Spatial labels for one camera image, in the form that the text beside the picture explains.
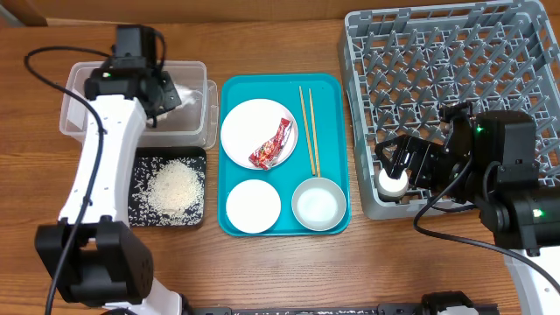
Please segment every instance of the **gray dish rack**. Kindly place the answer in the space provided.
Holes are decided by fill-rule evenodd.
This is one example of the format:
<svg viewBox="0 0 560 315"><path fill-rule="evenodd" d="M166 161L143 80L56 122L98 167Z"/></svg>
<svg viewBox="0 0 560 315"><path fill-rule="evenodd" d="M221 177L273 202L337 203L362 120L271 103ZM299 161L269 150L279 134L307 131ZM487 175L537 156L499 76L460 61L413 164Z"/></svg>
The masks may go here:
<svg viewBox="0 0 560 315"><path fill-rule="evenodd" d="M364 213L375 220L413 216L431 197L411 187L399 202L380 200L374 175L382 166L374 147L402 134L442 142L442 103L473 101L475 112L531 114L541 184L558 185L559 52L546 12L535 0L346 15L339 62ZM456 204L443 199L439 206Z"/></svg>

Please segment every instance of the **clear plastic container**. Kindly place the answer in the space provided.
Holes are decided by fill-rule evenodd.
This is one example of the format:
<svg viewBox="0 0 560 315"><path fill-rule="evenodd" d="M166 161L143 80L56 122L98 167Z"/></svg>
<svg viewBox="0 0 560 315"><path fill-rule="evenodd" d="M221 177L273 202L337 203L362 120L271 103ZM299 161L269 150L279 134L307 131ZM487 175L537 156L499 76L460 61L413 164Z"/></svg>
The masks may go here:
<svg viewBox="0 0 560 315"><path fill-rule="evenodd" d="M80 62L70 71L66 88L83 95L84 81L101 62ZM147 128L138 147L199 146L212 148L218 129L218 88L207 80L206 66L198 61L166 61L175 85L190 88L195 103L170 112L157 122L156 129ZM60 132L83 142L88 125L87 110L78 101L64 95L60 111Z"/></svg>

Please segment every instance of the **turquoise tray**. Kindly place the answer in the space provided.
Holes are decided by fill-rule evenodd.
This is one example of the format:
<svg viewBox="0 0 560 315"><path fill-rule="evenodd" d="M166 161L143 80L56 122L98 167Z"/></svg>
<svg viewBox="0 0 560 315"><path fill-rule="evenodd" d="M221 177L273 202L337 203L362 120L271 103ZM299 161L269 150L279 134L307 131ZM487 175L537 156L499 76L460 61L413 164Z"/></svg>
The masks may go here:
<svg viewBox="0 0 560 315"><path fill-rule="evenodd" d="M346 196L346 214L338 226L324 232L311 231L296 220L291 211L291 195L299 184L312 176L307 150L304 117L299 98L299 86L304 91L309 132L312 139L309 91L313 94L315 126L321 176L338 184ZM218 222L233 236L272 235L334 235L350 223L350 191L348 184L347 141L340 84L325 73L243 75L231 78L221 90L220 124L229 111L251 99L264 98L283 104L296 118L299 135L296 149L282 164L270 171L249 170L235 164L226 155L220 141L218 163ZM280 217L270 229L260 234L247 234L235 228L226 215L226 200L234 187L247 179L260 179L276 188L282 201Z"/></svg>

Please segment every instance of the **snack wrapper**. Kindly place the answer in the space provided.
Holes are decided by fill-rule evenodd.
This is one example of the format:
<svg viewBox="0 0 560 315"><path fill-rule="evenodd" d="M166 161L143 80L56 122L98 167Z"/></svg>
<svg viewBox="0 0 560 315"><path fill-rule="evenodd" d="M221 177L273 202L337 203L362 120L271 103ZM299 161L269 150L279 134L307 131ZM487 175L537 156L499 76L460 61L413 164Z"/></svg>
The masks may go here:
<svg viewBox="0 0 560 315"><path fill-rule="evenodd" d="M248 160L256 167L269 170L278 159L278 155L288 142L292 121L282 118L276 135L255 150Z"/></svg>

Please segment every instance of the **black speckled tray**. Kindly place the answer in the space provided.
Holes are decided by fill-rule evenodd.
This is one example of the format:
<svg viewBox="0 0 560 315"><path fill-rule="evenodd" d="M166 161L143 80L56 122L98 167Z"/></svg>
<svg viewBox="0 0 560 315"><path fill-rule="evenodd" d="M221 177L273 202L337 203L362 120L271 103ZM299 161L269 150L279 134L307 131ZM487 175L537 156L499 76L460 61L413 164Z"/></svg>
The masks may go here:
<svg viewBox="0 0 560 315"><path fill-rule="evenodd" d="M168 162L179 159L188 163L199 172L199 182L203 191L206 189L207 153L200 147L170 147L170 148L138 148L134 158L132 175L129 186L129 224L132 227L194 227L202 223L204 216L204 202L193 205L185 210L179 220L170 220L168 214L157 213L149 205L135 198L141 188L146 189L148 180L154 172L160 170Z"/></svg>

